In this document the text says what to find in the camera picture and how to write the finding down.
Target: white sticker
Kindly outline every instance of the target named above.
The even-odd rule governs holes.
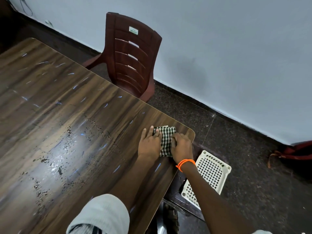
[[[129,31],[130,31],[131,33],[134,33],[134,34],[138,35],[138,30],[135,29],[135,28],[133,28],[133,27],[131,27],[131,26],[129,26]]]

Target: hand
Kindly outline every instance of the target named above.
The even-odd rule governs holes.
[[[158,159],[162,133],[159,129],[156,129],[156,132],[153,135],[153,130],[154,126],[151,126],[146,136],[146,129],[143,129],[140,143],[138,144],[138,159],[147,159],[151,162]]]
[[[187,135],[174,133],[171,138],[171,153],[177,164],[183,159],[194,159],[192,143]]]

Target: orange thread wristband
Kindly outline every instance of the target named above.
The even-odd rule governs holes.
[[[178,165],[176,165],[176,167],[182,172],[181,166],[185,164],[186,162],[192,162],[196,166],[196,163],[193,159],[183,159],[181,162],[179,162]]]

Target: white object on floor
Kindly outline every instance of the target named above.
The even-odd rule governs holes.
[[[196,166],[201,176],[209,183],[209,185],[211,185],[218,194],[221,194],[225,180],[232,168],[206,150],[203,150],[198,157]],[[200,209],[188,180],[183,186],[182,196]]]

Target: chair backrest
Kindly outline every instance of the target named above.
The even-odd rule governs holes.
[[[140,97],[148,87],[162,37],[133,18],[106,14],[103,57],[111,81]]]

